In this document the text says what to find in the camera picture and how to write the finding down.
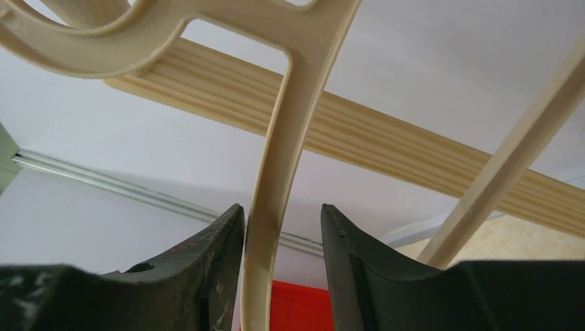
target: wooden beam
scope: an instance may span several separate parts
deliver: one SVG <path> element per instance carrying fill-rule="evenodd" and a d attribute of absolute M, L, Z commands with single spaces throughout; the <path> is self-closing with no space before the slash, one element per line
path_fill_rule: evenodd
<path fill-rule="evenodd" d="M 280 74 L 180 39 L 140 77 L 105 82 L 167 106 L 265 135 Z M 461 198 L 490 155 L 323 93 L 305 149 Z M 585 191 L 528 171 L 497 209 L 585 237 Z"/>
<path fill-rule="evenodd" d="M 585 34 L 473 181 L 418 260 L 444 268 L 585 97 Z"/>

